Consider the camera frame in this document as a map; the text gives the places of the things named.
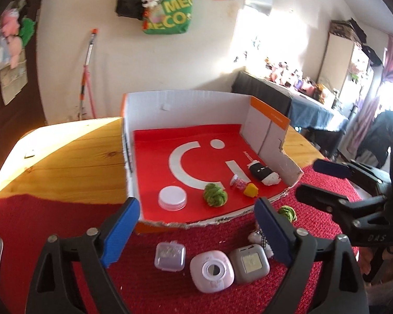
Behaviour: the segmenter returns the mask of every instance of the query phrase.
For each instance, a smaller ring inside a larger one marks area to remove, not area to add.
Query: pink plush toy
[[[19,54],[22,52],[22,39],[18,36],[9,35],[7,38],[10,52],[10,68],[16,68],[19,64]]]
[[[19,34],[19,12],[17,9],[5,10],[2,14],[2,33],[6,37],[10,52],[10,68],[15,68],[19,64],[19,54],[22,52],[22,39]]]
[[[9,35],[18,35],[19,34],[19,12],[17,9],[9,9],[3,12],[2,14],[2,32],[5,37]]]

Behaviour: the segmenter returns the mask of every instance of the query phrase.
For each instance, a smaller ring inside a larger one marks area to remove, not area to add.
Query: wooden table
[[[63,202],[125,202],[121,134],[120,117],[68,122],[29,133],[0,170],[0,198],[31,194]],[[323,158],[291,127],[284,151],[301,168]]]

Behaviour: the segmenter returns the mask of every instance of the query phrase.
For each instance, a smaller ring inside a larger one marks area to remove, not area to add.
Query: green yarn ball
[[[285,216],[291,223],[297,220],[296,211],[289,205],[280,207],[278,213]]]
[[[227,192],[214,183],[205,186],[203,196],[209,206],[219,207],[227,202]]]

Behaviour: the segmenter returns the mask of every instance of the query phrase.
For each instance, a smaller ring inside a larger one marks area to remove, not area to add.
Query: blue tablecloth
[[[338,111],[326,108],[295,90],[256,78],[246,72],[239,73],[232,92],[253,95],[262,100],[288,117],[294,128],[339,131],[348,123],[348,119]]]

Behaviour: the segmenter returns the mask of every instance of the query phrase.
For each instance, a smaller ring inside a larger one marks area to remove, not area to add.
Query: white lid
[[[181,187],[170,185],[159,192],[159,206],[165,210],[181,210],[187,204],[187,193]]]

